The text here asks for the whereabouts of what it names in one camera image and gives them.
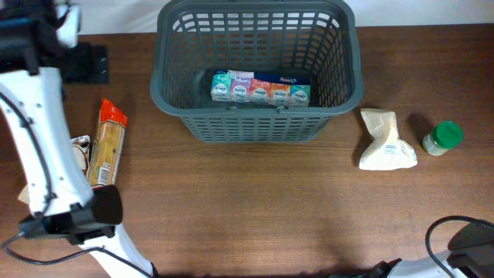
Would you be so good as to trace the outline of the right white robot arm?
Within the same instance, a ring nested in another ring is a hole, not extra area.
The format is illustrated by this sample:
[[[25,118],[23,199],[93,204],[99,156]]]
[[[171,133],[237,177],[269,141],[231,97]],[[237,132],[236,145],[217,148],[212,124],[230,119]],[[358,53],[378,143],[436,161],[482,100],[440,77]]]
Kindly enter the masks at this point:
[[[465,222],[449,241],[444,252],[431,248],[432,232],[446,222]],[[493,278],[493,224],[483,219],[450,215],[433,222],[425,234],[424,259],[396,263],[378,263],[361,276],[395,278]]]

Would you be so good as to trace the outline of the tissue multipack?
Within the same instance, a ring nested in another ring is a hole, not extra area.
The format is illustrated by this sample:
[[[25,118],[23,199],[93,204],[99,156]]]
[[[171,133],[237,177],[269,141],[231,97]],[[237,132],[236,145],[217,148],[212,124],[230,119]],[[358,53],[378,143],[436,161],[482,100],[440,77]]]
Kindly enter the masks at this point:
[[[216,70],[210,93],[214,101],[308,107],[311,83],[309,77],[233,69]]]

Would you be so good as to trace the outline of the grey plastic shopping basket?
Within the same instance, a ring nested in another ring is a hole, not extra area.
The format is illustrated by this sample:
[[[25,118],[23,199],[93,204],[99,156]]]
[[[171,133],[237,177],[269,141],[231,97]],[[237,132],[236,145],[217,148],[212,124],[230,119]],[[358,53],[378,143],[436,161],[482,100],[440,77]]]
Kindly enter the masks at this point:
[[[307,77],[309,104],[214,101],[216,70]],[[342,0],[172,1],[158,14],[151,98],[200,141],[311,141],[363,95],[355,17]]]

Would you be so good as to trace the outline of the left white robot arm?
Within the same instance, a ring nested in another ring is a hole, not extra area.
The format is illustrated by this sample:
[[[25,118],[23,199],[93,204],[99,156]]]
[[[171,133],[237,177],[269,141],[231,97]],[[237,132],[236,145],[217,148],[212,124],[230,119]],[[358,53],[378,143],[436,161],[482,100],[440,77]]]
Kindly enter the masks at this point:
[[[1,3],[1,110],[30,201],[18,236],[65,239],[112,277],[155,277],[124,229],[117,188],[92,186],[73,153],[63,80],[74,67],[80,16],[68,1]]]

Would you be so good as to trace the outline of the red spaghetti packet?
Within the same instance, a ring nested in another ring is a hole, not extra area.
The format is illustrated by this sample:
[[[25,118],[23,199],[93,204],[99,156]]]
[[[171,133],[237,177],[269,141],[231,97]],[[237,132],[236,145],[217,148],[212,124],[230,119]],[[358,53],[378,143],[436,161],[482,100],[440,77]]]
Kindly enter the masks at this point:
[[[86,174],[92,187],[115,185],[126,127],[127,115],[108,99],[102,99]]]

